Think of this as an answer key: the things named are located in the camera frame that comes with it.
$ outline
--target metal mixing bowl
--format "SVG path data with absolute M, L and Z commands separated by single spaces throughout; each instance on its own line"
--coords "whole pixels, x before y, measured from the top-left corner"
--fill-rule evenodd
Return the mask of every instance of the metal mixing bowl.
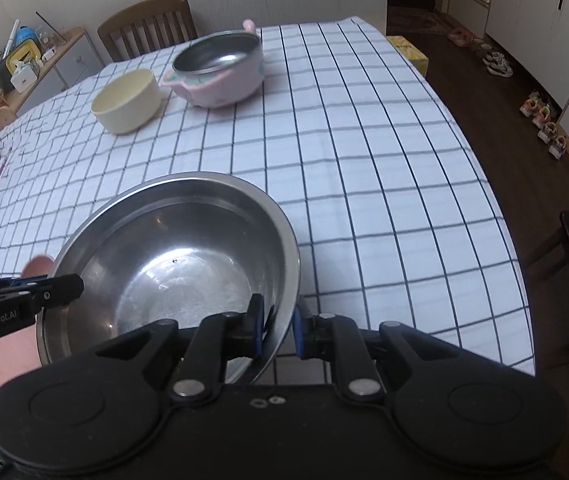
M 261 40 L 251 32 L 218 32 L 194 41 L 180 52 L 174 59 L 173 70 L 183 75 L 207 74 L 261 53 Z
M 221 173 L 180 173 L 134 187 L 82 224 L 50 276 L 75 272 L 82 296 L 37 319 L 42 362 L 66 356 L 149 322 L 181 328 L 211 314 L 244 312 L 264 295 L 273 321 L 264 352 L 229 363 L 227 380 L 257 377 L 276 355 L 299 288 L 295 235 L 279 206 L 257 187 Z

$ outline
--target floor mat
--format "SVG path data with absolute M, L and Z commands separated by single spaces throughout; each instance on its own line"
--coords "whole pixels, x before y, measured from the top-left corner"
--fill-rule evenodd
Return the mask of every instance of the floor mat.
M 451 25 L 436 12 L 409 7 L 389 7 L 387 10 L 387 35 L 448 34 Z

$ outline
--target yellow bowl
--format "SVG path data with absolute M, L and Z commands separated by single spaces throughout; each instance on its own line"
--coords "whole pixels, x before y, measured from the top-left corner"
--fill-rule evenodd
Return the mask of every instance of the yellow bowl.
M 146 124 L 162 102 L 155 75 L 133 70 L 111 81 L 91 102 L 91 111 L 113 134 L 126 134 Z

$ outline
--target tablecloth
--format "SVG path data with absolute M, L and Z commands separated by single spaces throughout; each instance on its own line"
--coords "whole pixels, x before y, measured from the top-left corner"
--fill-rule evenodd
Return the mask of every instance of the tablecloth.
M 55 256 L 130 187 L 218 171 L 266 191 L 299 243 L 313 310 L 363 328 L 399 320 L 534 372 L 517 256 L 487 178 L 435 91 L 360 18 L 264 27 L 263 88 L 207 110 L 165 94 L 153 120 L 113 136 L 90 113 L 109 81 L 159 78 L 185 45 L 114 63 L 0 134 L 0 276 Z M 263 381 L 327 380 L 291 338 Z

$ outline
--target yellow box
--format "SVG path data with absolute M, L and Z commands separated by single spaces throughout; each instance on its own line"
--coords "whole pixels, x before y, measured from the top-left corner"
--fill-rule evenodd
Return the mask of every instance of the yellow box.
M 429 58 L 416 49 L 413 43 L 404 36 L 387 36 L 387 40 L 402 56 L 411 62 L 418 72 L 426 77 L 426 69 L 429 68 Z

